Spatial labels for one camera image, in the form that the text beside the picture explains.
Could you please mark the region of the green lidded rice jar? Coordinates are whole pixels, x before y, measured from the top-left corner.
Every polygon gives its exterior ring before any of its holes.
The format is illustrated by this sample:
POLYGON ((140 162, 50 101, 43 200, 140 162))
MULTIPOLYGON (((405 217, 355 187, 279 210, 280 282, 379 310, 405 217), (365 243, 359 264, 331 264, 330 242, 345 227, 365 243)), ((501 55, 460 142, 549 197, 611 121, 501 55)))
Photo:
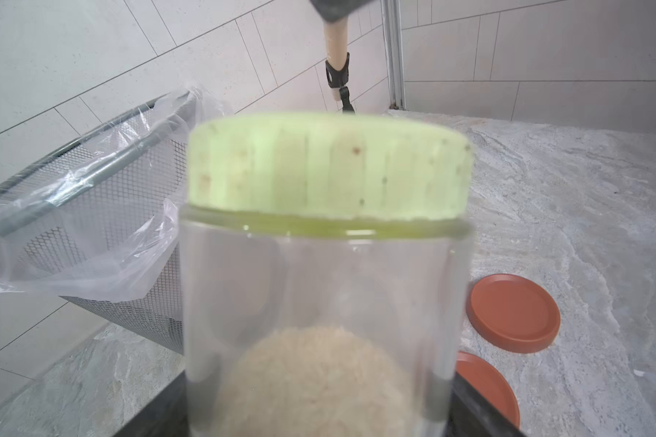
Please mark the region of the green lidded rice jar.
POLYGON ((443 435, 475 152, 390 116, 195 127, 179 233, 191 435, 443 435))

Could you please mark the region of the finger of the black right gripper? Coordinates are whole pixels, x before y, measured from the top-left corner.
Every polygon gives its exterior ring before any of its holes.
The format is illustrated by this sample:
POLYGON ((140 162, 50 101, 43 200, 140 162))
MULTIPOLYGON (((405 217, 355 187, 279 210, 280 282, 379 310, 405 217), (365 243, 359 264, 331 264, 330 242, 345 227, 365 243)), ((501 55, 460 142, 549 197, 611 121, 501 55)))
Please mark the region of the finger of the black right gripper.
POLYGON ((310 0, 318 15, 326 23, 335 23, 347 18, 357 9, 371 2, 372 0, 310 0))

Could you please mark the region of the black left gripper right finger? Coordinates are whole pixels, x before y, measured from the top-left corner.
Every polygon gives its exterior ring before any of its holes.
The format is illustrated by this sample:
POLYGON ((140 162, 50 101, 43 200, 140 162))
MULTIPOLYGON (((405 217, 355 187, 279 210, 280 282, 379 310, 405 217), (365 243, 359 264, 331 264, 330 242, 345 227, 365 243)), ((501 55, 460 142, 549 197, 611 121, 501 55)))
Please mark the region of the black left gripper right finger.
POLYGON ((469 382, 455 374, 448 417, 448 437, 526 437, 469 382))

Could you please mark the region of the red jar lid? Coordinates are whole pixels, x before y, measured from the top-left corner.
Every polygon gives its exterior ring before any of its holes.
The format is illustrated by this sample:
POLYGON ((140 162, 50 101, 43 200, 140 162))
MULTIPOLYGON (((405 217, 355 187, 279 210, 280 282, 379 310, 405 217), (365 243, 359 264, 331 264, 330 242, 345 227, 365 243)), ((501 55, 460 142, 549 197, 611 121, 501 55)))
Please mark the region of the red jar lid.
POLYGON ((517 397, 504 376, 490 363, 472 353, 457 354, 457 373, 517 428, 520 411, 517 397))
POLYGON ((487 342, 511 353, 538 353, 550 347, 561 327, 554 298, 532 280, 498 273, 472 287, 466 315, 487 342))

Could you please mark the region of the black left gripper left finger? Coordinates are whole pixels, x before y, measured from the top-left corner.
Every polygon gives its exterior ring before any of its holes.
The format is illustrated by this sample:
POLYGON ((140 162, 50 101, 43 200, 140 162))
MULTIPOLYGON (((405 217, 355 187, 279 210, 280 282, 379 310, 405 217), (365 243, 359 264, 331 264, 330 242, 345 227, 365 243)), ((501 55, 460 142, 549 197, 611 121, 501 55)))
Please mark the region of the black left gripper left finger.
POLYGON ((189 436, 187 382, 184 371, 114 434, 114 437, 129 436, 189 436))

